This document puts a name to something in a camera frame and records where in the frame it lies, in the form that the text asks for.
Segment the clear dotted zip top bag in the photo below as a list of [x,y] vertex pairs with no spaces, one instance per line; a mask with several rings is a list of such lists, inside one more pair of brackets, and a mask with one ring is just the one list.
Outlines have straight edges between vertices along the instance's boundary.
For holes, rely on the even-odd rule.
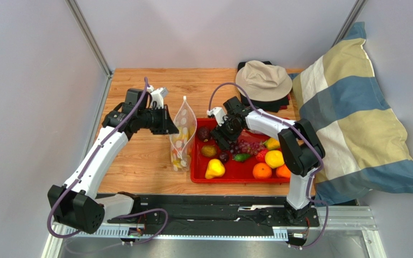
[[179,132],[169,136],[171,167],[175,172],[188,172],[197,130],[197,119],[186,96],[183,97],[183,103],[173,122]]

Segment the small orange pumpkin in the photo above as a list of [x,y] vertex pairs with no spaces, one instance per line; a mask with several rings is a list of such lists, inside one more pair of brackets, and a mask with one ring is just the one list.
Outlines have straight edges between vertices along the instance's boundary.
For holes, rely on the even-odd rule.
[[181,139],[177,139],[175,141],[175,148],[178,152],[184,152],[184,151],[188,151],[191,149],[191,143],[189,140],[187,141],[183,141]]

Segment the yellow banana bunch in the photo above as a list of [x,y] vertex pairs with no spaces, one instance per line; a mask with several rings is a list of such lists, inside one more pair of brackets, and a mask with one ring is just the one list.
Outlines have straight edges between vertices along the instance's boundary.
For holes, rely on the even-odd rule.
[[181,140],[189,140],[190,138],[190,134],[189,134],[189,128],[188,127],[181,127],[181,131],[180,131],[180,139]]

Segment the dark purple grape bunch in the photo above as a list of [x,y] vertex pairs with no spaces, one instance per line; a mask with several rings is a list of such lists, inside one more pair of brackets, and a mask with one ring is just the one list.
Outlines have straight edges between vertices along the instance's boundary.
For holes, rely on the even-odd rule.
[[231,142],[231,143],[230,143],[229,152],[230,152],[232,155],[241,154],[241,153],[242,153],[242,150],[241,150],[241,147],[240,147],[240,143],[238,143],[238,142]]

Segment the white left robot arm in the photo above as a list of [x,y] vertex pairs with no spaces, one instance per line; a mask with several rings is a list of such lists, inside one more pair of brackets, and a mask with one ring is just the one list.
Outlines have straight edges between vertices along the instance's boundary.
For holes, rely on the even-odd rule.
[[47,228],[51,235],[62,237],[54,232],[54,221],[74,228],[77,233],[93,234],[110,219],[142,215],[139,196],[121,191],[97,198],[98,188],[117,154],[140,129],[148,129],[154,135],[179,132],[163,102],[167,95],[165,87],[129,89],[124,102],[105,116],[92,149],[79,167],[63,185],[53,185],[48,191],[51,211]]

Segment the brown kiwi fruit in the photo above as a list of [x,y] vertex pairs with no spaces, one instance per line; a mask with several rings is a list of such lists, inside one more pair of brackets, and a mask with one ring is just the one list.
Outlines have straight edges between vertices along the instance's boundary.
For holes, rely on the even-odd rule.
[[204,157],[213,158],[217,155],[217,148],[215,145],[204,145],[201,148],[201,154]]

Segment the dark purple plum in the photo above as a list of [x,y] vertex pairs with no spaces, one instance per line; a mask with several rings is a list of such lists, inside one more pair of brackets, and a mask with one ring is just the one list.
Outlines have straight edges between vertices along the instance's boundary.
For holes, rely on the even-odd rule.
[[226,164],[229,161],[230,156],[227,152],[220,152],[218,159],[221,161],[222,164]]

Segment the light purple grape bunch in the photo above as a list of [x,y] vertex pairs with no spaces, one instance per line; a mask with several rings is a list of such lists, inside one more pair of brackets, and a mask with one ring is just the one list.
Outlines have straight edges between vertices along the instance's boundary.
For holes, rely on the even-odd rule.
[[248,142],[245,140],[240,140],[238,142],[238,147],[241,153],[249,155],[257,155],[258,153],[266,149],[262,142]]

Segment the yellow pear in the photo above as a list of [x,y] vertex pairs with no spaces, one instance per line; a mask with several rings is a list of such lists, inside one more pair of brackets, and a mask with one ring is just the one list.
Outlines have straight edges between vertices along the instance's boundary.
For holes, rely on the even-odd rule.
[[207,169],[205,171],[205,179],[213,179],[222,177],[225,174],[225,167],[221,160],[212,159],[208,162]]

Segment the orange fruit front left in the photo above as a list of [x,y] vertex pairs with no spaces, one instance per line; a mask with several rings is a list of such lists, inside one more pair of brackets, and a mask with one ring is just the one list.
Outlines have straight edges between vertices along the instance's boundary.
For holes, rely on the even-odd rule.
[[268,164],[260,162],[253,167],[252,174],[255,179],[268,179],[272,177],[273,171]]

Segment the orange fruit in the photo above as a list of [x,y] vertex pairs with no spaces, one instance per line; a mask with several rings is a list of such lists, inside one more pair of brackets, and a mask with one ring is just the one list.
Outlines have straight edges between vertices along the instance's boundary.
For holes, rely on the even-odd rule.
[[289,170],[286,164],[276,168],[275,173],[278,178],[289,179],[291,177],[291,171]]
[[268,164],[260,162],[253,167],[252,174],[255,179],[268,179],[272,177],[273,171]]

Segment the folded black red clothes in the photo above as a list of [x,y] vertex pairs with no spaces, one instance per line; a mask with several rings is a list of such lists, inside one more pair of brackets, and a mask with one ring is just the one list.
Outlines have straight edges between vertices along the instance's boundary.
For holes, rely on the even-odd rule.
[[[262,62],[264,62],[265,64],[268,64],[268,65],[272,65],[269,61],[262,61]],[[242,68],[244,66],[244,64],[245,64],[245,62],[240,62],[238,64],[237,72],[240,68]],[[246,96],[248,96],[248,95],[247,94],[242,95],[240,93],[241,101],[244,104],[248,105],[249,101],[247,100]],[[260,101],[253,101],[253,100],[251,100],[251,101],[252,101],[253,105],[255,105],[256,107],[261,108],[265,111],[279,112],[282,108],[286,108],[289,105],[289,94],[286,97],[284,97],[280,100],[277,100],[277,101],[271,101],[271,102],[260,102]]]

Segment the blue yellow striped pillow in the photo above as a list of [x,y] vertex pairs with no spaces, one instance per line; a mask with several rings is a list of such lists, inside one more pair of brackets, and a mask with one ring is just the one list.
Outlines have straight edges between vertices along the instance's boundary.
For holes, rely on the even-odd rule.
[[389,106],[364,49],[363,22],[293,78],[301,118],[311,122],[325,149],[315,175],[316,199],[328,205],[370,191],[413,194],[408,133]]

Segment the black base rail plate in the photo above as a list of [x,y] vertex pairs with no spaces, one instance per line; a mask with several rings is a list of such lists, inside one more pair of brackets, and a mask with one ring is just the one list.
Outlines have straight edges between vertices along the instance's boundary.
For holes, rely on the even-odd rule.
[[285,219],[285,197],[140,195],[136,218],[111,218],[109,224],[129,224],[145,234],[162,230],[162,235],[193,237],[270,237],[273,227],[283,226],[305,231],[320,225],[315,208],[304,220],[290,224]]

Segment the aluminium frame post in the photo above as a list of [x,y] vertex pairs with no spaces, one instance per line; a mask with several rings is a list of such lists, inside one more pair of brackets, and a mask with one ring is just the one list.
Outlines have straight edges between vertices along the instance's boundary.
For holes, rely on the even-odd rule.
[[356,22],[357,18],[360,16],[362,10],[366,6],[368,0],[356,0],[347,15],[342,27],[340,28],[332,46],[336,45],[339,43],[342,39],[344,39],[353,26],[353,24]]
[[100,49],[98,42],[94,37],[93,32],[88,25],[88,22],[78,2],[76,0],[66,0],[66,3],[70,8],[71,13],[73,14],[103,73],[106,75],[106,77],[110,78],[113,75],[113,71],[110,68],[102,50]]

